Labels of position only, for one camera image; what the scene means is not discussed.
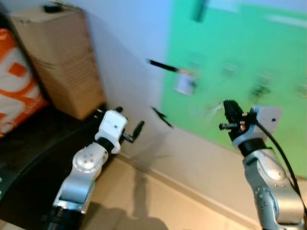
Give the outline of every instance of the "silver robotic arm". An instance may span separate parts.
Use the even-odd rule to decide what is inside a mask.
[[[245,177],[252,188],[261,226],[264,230],[304,230],[304,204],[294,189],[273,149],[264,144],[267,136],[256,125],[275,131],[281,110],[254,106],[243,113],[235,101],[224,101],[225,116],[229,124],[234,147],[245,157]]]
[[[125,134],[128,120],[121,111],[122,108],[107,111],[95,135],[95,142],[74,155],[71,173],[62,183],[53,208],[45,217],[44,229],[77,230],[81,226],[94,190],[95,179],[109,154],[117,154],[124,139],[133,143],[144,125],[141,121],[133,135]]]

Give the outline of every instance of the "beige floor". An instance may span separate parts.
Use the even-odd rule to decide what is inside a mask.
[[[2,230],[21,228],[6,224]],[[247,228],[115,159],[97,180],[83,230]]]

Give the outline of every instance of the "cardboard box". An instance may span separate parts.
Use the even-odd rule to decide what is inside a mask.
[[[32,63],[57,109],[82,120],[106,101],[93,53],[59,65]]]
[[[36,7],[14,12],[11,19],[29,55],[42,62],[59,64],[91,50],[81,10],[46,13]]]

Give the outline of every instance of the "orange and white bag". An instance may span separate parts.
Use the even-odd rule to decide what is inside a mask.
[[[13,35],[0,29],[0,138],[46,104]]]

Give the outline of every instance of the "baseboard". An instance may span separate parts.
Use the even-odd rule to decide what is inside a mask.
[[[175,181],[174,179],[164,175],[163,173],[159,172],[155,169],[148,169],[144,168],[138,163],[132,161],[128,156],[119,154],[118,158],[122,161],[126,162],[127,164],[133,166],[137,170],[140,170],[141,172],[144,172],[153,178],[165,183],[166,185],[172,187],[173,189],[181,192],[182,194],[192,198],[193,200],[199,202],[200,204],[203,204],[204,206],[222,214],[223,216],[226,216],[227,218],[253,230],[260,230],[260,224],[256,222],[255,220],[242,215],[241,213],[238,213],[229,207],[226,207],[225,205],[217,202],[216,200],[211,199],[210,197],[207,197],[189,187],[187,187],[184,184],[181,184],[178,181]]]

